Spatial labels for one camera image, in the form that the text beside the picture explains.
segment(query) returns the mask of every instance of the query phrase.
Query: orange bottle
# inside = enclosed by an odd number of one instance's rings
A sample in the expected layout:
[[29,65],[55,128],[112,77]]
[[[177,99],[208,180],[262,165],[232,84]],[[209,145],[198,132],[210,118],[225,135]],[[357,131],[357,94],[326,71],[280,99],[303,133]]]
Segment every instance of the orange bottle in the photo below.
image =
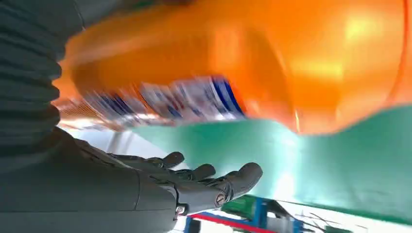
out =
[[117,16],[69,42],[55,104],[84,100],[126,127],[263,118],[333,133],[412,101],[409,12],[407,0],[197,0]]

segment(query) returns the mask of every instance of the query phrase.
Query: blue and white label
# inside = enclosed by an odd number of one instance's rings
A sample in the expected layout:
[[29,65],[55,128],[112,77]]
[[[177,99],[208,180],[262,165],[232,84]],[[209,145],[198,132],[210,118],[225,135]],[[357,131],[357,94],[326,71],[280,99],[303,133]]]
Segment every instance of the blue and white label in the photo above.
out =
[[140,93],[155,112],[174,121],[244,118],[229,82],[222,76],[197,77],[170,86],[144,83]]

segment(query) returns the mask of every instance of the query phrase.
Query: blue metal frame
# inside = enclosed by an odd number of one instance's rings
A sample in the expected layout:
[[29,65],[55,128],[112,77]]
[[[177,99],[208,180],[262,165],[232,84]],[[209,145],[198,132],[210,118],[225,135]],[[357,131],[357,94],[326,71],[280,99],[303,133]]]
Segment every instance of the blue metal frame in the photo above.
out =
[[188,216],[186,218],[186,225],[185,225],[185,230],[183,231],[183,233],[189,233],[189,225],[191,221],[192,221],[192,218]]

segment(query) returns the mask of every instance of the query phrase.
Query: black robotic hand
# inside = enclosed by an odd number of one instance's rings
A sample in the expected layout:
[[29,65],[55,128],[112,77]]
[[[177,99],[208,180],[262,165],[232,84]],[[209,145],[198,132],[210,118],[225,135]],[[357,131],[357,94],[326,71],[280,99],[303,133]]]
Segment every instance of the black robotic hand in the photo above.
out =
[[215,174],[214,167],[209,164],[195,170],[171,170],[184,161],[184,156],[179,152],[170,153],[163,159],[111,155],[172,192],[177,200],[176,213],[180,215],[219,208],[249,192],[263,174],[256,163],[245,164],[239,171],[229,172],[217,179],[209,178]]

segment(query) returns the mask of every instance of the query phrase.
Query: screw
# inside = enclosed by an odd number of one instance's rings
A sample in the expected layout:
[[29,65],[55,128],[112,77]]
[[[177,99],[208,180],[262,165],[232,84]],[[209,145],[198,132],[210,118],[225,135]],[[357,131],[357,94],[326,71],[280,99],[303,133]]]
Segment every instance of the screw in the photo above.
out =
[[224,194],[219,193],[216,197],[216,207],[221,207],[224,204]]
[[176,213],[178,213],[180,215],[183,214],[185,212],[185,210],[186,210],[186,208],[184,206],[178,205],[176,207]]

